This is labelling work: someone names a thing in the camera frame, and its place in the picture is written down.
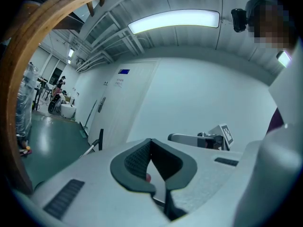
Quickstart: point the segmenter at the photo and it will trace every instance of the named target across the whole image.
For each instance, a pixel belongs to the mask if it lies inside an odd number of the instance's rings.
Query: white ceiling
[[[223,50],[256,63],[274,76],[283,69],[277,61],[277,49],[255,44],[248,32],[233,30],[231,10],[245,8],[248,0],[106,0],[96,6],[95,15],[89,16],[82,27],[79,39],[85,41],[91,53],[87,59],[104,50],[113,61],[126,52],[141,54],[142,49],[159,46],[200,46]],[[134,36],[127,25],[140,18],[176,9],[207,9],[220,13],[218,28],[202,26],[176,26],[157,28]],[[80,48],[75,55],[82,53]]]

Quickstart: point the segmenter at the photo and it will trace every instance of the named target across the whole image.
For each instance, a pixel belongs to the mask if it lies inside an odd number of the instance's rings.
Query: person
[[[292,55],[299,35],[294,23],[282,5],[270,0],[249,0],[245,7],[248,31],[257,43],[269,44],[272,48]],[[284,124],[278,109],[274,112],[267,134]]]
[[[62,85],[65,84],[65,80],[66,77],[65,76],[62,76],[61,79],[59,80],[58,84],[57,84],[57,87],[55,88],[55,90],[53,91],[53,96],[55,96],[56,94],[58,93],[61,93],[62,92]]]

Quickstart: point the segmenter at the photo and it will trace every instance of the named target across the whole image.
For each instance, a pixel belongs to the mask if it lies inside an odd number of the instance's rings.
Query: door handle
[[[102,109],[102,107],[103,107],[103,104],[104,104],[104,102],[105,102],[105,99],[106,99],[106,97],[103,97],[102,100],[101,100],[101,102],[99,103],[98,113],[101,112],[101,109]]]

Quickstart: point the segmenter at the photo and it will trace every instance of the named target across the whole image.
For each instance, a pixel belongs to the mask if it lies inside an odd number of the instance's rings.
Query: fluorescent light fixture
[[[287,65],[289,64],[291,58],[290,56],[285,52],[285,51],[280,51],[278,53],[278,55],[276,55],[278,61],[284,65],[285,67],[287,67]]]
[[[72,57],[72,54],[74,53],[74,50],[73,49],[70,49],[70,52],[68,52],[68,56],[69,57]]]
[[[177,25],[196,25],[217,28],[220,14],[208,10],[175,10],[141,18],[128,25],[133,34],[146,30]]]

